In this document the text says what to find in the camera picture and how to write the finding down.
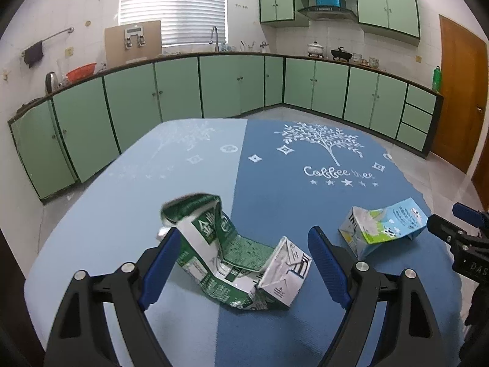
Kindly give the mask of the blue white milk carton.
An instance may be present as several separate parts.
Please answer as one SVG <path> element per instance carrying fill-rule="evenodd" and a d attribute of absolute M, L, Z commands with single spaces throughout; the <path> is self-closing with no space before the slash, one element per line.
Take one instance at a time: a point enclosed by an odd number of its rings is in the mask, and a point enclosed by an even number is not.
<path fill-rule="evenodd" d="M 353 206 L 339 232 L 358 260 L 364 260 L 384 243 L 414 239 L 425 228 L 427 215 L 412 199 L 381 209 Z"/>

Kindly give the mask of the green white milk carton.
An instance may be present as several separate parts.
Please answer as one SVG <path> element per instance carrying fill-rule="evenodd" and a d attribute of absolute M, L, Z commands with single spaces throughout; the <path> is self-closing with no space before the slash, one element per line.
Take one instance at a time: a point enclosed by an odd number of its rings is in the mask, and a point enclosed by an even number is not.
<path fill-rule="evenodd" d="M 283 236 L 266 244 L 240 235 L 218 195 L 196 193 L 163 204 L 163 240 L 181 234 L 177 264 L 201 291 L 243 311 L 288 309 L 308 275 L 312 258 Z"/>

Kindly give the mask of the green lower kitchen cabinets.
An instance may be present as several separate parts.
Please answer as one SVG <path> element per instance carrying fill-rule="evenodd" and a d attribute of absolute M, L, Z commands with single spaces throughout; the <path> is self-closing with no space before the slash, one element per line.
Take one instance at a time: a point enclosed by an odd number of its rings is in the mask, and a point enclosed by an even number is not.
<path fill-rule="evenodd" d="M 427 156 L 440 93 L 340 61 L 190 54 L 89 76 L 20 108 L 8 126 L 37 197 L 89 180 L 165 121 L 234 118 L 283 104 Z"/>

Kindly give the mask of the steel kitchen faucet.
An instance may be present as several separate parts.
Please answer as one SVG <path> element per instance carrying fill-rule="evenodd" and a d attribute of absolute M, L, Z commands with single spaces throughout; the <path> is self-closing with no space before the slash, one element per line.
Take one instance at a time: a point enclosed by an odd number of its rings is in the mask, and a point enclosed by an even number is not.
<path fill-rule="evenodd" d="M 211 39 L 209 41 L 209 44 L 214 47 L 214 52 L 219 52 L 219 33 L 218 29 L 216 26 L 211 27 Z"/>

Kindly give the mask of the brown wooden door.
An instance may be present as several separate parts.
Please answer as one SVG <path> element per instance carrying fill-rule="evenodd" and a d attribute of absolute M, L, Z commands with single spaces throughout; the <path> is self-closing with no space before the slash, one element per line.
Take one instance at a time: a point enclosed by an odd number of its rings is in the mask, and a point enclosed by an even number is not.
<path fill-rule="evenodd" d="M 441 95 L 443 106 L 432 152 L 466 173 L 476 151 L 488 93 L 487 44 L 444 16 Z"/>

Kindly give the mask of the two-tone blue table mat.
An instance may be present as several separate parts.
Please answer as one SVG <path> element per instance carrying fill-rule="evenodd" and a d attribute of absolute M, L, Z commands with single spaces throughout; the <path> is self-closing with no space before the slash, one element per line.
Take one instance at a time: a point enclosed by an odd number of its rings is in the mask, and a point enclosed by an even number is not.
<path fill-rule="evenodd" d="M 28 275 L 25 298 L 42 344 L 73 274 L 114 272 L 157 243 L 160 209 L 177 197 L 218 195 L 238 232 L 306 249 L 319 226 L 343 245 L 339 226 L 354 206 L 377 209 L 412 198 L 428 204 L 370 135 L 358 152 L 283 141 L 284 123 L 245 119 L 160 124 L 109 165 L 68 210 Z M 175 267 L 148 320 L 175 366 L 316 366 L 343 309 L 311 269 L 286 311 L 241 312 L 206 297 Z"/>

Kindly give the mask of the green bottle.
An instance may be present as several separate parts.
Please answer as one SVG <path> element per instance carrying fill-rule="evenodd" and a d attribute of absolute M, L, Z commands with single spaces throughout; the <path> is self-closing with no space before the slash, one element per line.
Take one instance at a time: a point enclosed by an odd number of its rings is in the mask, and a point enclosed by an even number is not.
<path fill-rule="evenodd" d="M 433 70 L 432 90 L 439 93 L 441 90 L 442 71 L 439 65 Z"/>

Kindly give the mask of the black wok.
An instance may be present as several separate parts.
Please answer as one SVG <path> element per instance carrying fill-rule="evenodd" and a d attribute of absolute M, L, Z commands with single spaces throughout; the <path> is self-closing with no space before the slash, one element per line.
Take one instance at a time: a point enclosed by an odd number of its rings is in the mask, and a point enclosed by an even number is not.
<path fill-rule="evenodd" d="M 349 62 L 352 58 L 352 54 L 345 51 L 342 46 L 331 50 L 332 58 L 334 61 L 346 61 Z"/>

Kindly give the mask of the white cooking pot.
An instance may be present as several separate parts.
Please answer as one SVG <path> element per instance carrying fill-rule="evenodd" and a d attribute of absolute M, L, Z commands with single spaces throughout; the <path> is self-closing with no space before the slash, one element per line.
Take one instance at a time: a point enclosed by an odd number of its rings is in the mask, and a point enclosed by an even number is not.
<path fill-rule="evenodd" d="M 307 45 L 307 55 L 309 57 L 324 58 L 325 52 L 324 47 L 320 45 L 317 41 L 314 41 Z"/>

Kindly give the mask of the range hood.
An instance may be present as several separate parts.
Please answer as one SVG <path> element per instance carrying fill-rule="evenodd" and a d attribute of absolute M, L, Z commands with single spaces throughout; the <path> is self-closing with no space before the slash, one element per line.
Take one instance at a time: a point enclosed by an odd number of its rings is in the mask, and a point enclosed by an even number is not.
<path fill-rule="evenodd" d="M 302 8 L 298 12 L 314 21 L 347 20 L 358 22 L 357 16 L 352 10 L 337 6 L 311 6 L 307 8 Z"/>

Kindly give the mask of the steel kettle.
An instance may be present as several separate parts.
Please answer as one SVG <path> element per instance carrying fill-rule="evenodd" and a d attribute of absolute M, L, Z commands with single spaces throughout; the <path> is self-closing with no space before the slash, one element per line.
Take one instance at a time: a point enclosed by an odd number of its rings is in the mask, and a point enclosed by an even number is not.
<path fill-rule="evenodd" d="M 59 80 L 54 71 L 50 71 L 45 76 L 46 95 L 50 95 L 59 88 Z"/>

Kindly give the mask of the red plastic basin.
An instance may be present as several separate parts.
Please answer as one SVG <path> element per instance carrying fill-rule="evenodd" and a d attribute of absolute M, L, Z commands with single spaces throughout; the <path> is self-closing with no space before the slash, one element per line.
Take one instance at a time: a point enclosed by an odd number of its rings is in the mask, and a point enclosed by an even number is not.
<path fill-rule="evenodd" d="M 65 77 L 68 79 L 69 82 L 75 83 L 77 81 L 91 77 L 94 74 L 95 68 L 96 68 L 95 63 L 82 65 L 80 67 L 77 67 L 77 68 L 69 71 L 65 75 Z"/>

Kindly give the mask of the dark hanging towel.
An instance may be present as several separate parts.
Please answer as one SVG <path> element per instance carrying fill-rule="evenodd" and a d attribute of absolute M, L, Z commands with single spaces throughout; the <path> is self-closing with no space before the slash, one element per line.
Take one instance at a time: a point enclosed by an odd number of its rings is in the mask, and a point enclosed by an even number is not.
<path fill-rule="evenodd" d="M 24 63 L 32 68 L 35 64 L 42 60 L 43 54 L 43 41 L 38 41 L 32 46 L 28 47 L 23 52 Z"/>

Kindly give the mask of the brown cardboard box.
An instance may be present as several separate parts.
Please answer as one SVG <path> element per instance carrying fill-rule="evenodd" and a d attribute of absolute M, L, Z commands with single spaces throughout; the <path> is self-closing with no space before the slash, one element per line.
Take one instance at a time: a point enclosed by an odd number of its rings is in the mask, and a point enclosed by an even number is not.
<path fill-rule="evenodd" d="M 105 56 L 108 69 L 162 54 L 161 22 L 137 22 L 105 28 Z"/>

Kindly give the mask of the window blinds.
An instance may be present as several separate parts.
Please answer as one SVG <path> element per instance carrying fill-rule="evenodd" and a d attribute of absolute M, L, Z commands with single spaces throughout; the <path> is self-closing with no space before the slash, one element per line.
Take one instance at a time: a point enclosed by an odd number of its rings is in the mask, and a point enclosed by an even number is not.
<path fill-rule="evenodd" d="M 154 21 L 163 46 L 227 42 L 227 0 L 119 0 L 120 25 Z"/>

